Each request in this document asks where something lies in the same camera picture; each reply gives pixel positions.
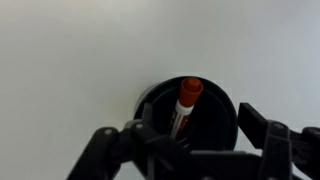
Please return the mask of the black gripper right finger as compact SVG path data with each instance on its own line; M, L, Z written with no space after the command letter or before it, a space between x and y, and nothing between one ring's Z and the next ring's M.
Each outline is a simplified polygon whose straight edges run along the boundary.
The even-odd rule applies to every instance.
M268 121L249 103L239 105L237 123L256 149L263 149Z

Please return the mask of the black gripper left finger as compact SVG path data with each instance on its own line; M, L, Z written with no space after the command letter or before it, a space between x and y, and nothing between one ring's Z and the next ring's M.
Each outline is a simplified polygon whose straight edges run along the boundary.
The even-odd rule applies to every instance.
M142 121L148 126L152 126L153 123L153 104L145 103L142 112Z

